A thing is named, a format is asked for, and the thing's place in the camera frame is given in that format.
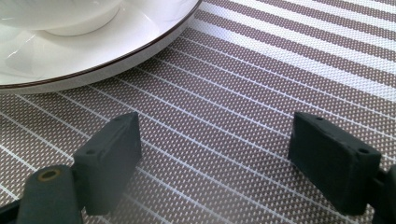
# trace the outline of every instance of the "black plastic piece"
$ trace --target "black plastic piece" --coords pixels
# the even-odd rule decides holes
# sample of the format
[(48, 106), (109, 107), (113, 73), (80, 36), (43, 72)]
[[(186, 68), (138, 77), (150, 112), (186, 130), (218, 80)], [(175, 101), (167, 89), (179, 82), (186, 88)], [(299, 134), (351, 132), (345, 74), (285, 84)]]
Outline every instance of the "black plastic piece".
[(0, 223), (82, 223), (83, 207), (90, 216), (105, 215), (115, 209), (141, 157), (137, 113), (119, 116), (75, 153), (71, 168), (32, 174), (23, 198), (0, 208)]
[(141, 157), (137, 113), (111, 120), (74, 154), (79, 207), (90, 216), (112, 211)]
[(17, 223), (82, 223), (73, 175), (68, 166), (47, 167), (27, 179)]
[(9, 203), (0, 208), (0, 223), (14, 224), (17, 223), (18, 210), (20, 209), (21, 200)]
[(326, 119), (296, 112), (289, 159), (340, 213), (396, 223), (396, 166), (379, 169), (381, 153)]

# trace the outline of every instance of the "white saucer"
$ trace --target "white saucer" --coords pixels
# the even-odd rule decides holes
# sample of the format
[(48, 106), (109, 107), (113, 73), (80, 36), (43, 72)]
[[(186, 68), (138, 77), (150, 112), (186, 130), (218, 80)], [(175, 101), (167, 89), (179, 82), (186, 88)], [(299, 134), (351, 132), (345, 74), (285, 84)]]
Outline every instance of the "white saucer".
[(152, 57), (187, 28), (202, 0), (124, 0), (86, 35), (0, 25), (0, 93), (62, 91), (113, 77)]

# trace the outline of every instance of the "round hole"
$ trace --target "round hole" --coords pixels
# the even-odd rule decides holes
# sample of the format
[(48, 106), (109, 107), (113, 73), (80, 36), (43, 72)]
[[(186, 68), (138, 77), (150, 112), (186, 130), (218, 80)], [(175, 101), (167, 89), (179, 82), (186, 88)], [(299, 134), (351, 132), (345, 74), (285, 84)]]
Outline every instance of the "round hole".
[(360, 153), (363, 153), (363, 154), (369, 153), (369, 150), (364, 149), (364, 148), (359, 148), (358, 151), (359, 151)]
[(93, 154), (95, 154), (95, 151), (92, 150), (92, 149), (90, 149), (90, 150), (87, 151), (87, 154), (88, 154), (88, 155), (93, 155)]
[(42, 182), (50, 181), (51, 179), (56, 178), (60, 173), (60, 170), (47, 170), (38, 176), (38, 180)]

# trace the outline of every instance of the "saucer rim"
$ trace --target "saucer rim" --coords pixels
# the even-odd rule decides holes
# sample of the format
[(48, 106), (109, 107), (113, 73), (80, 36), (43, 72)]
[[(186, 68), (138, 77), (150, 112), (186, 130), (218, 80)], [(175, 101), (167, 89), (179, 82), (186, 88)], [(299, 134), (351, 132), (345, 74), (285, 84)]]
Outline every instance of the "saucer rim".
[(138, 54), (139, 52), (148, 49), (149, 47), (159, 43), (161, 40), (165, 39), (167, 36), (171, 35), (177, 28), (179, 28), (180, 26), (182, 26), (194, 13), (195, 11), (198, 9), (198, 7), (201, 5), (201, 3), (204, 0), (196, 0), (197, 3), (194, 5), (194, 7), (190, 10), (189, 13), (187, 13), (183, 19), (181, 19), (177, 24), (175, 24), (174, 26), (172, 26), (170, 29), (168, 29), (166, 32), (164, 32), (162, 35), (157, 36), (155, 39), (149, 41), (147, 44), (134, 49), (132, 51), (130, 51), (127, 54), (121, 55), (120, 57), (110, 60), (108, 62), (105, 63), (101, 63), (98, 64), (94, 67), (88, 68), (88, 69), (84, 69), (72, 74), (68, 74), (68, 75), (64, 75), (64, 76), (60, 76), (60, 77), (52, 77), (52, 78), (48, 78), (48, 79), (43, 79), (43, 80), (38, 80), (38, 81), (33, 81), (33, 82), (24, 82), (24, 83), (15, 83), (15, 84), (6, 84), (6, 85), (0, 85), (0, 90), (6, 91), (6, 90), (17, 90), (17, 89), (25, 89), (25, 88), (33, 88), (36, 86), (41, 86), (41, 85), (47, 85), (50, 83), (56, 83), (56, 82), (60, 82), (60, 81), (65, 81), (67, 79), (70, 78), (75, 78), (75, 77), (81, 77), (84, 75), (88, 75), (92, 72), (104, 69), (106, 67), (109, 67), (115, 63), (119, 63), (125, 59), (128, 59), (130, 57), (135, 56), (136, 54)]

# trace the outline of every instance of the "placemat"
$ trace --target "placemat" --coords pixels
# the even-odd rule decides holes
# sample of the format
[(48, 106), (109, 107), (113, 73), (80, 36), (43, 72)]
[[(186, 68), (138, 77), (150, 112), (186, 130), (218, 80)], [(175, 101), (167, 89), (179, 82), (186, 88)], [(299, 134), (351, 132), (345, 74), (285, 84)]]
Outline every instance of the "placemat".
[(287, 159), (292, 115), (322, 116), (396, 163), (396, 2), (205, 0), (152, 59), (78, 89), (0, 95), (0, 205), (25, 178), (137, 111), (143, 159), (87, 223), (370, 223)]

